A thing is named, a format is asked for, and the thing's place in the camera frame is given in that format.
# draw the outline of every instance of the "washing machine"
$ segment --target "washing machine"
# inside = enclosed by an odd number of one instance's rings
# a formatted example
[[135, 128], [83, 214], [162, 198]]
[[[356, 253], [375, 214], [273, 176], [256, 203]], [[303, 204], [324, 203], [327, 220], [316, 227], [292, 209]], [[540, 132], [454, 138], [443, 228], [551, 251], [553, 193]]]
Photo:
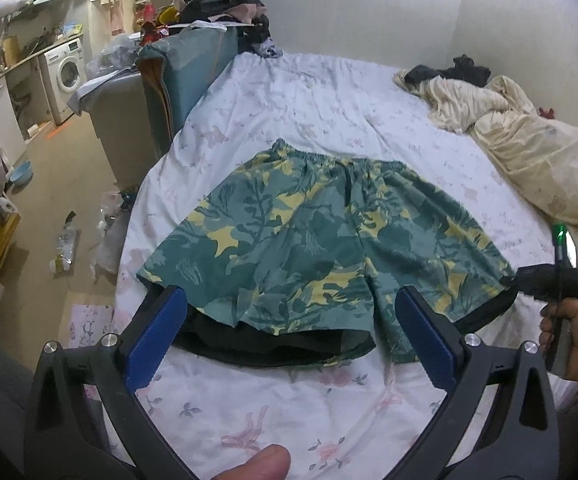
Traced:
[[67, 41], [42, 54], [40, 71], [53, 121], [56, 125], [62, 124], [73, 114], [67, 101], [86, 81], [80, 39]]

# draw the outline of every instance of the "shorts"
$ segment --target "shorts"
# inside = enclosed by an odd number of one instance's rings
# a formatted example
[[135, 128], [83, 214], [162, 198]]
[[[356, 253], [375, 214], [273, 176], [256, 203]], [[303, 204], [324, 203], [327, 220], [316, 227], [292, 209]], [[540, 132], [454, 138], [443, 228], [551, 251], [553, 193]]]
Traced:
[[393, 362], [411, 362], [400, 287], [455, 321], [511, 273], [469, 213], [405, 164], [278, 140], [202, 200], [138, 276], [186, 291], [177, 345], [277, 367], [338, 364], [378, 339]]

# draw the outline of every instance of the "green light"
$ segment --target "green light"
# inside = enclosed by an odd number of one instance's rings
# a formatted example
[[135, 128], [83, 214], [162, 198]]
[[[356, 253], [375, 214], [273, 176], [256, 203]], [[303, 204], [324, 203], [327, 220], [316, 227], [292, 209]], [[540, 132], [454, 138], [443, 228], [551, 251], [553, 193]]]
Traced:
[[566, 247], [566, 226], [564, 224], [553, 224], [551, 233], [555, 247]]

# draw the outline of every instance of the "white bedsheet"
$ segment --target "white bedsheet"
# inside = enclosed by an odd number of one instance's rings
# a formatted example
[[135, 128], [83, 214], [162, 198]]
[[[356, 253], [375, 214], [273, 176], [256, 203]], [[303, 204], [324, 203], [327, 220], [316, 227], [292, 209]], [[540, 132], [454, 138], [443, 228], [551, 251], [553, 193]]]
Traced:
[[[470, 137], [434, 127], [427, 104], [397, 88], [393, 73], [325, 56], [238, 56], [140, 189], [120, 263], [115, 329], [130, 322], [146, 293], [135, 277], [146, 258], [204, 195], [279, 137], [311, 152], [401, 160], [463, 203], [514, 267], [550, 262], [549, 229], [533, 207]], [[539, 309], [519, 298], [483, 338], [514, 347], [536, 340]], [[558, 402], [567, 384], [553, 378]], [[494, 393], [487, 389], [455, 458], [470, 452]], [[347, 366], [304, 371], [249, 370], [171, 348], [137, 395], [201, 479], [273, 443], [291, 452], [290, 479], [382, 479], [444, 397], [421, 365], [392, 366], [379, 349]]]

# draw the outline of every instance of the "floor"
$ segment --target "floor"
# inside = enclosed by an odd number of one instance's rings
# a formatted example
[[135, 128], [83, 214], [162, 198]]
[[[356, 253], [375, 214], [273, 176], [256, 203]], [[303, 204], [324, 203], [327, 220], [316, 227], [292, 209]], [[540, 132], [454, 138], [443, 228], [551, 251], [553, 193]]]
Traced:
[[[34, 176], [9, 198], [21, 221], [0, 271], [0, 346], [29, 368], [40, 350], [57, 338], [67, 293], [112, 296], [115, 284], [93, 279], [90, 262], [99, 243], [96, 225], [105, 191], [117, 190], [102, 144], [88, 115], [73, 116], [53, 134], [33, 139], [26, 156]], [[67, 214], [75, 211], [80, 231], [72, 269], [54, 277], [49, 260]]]

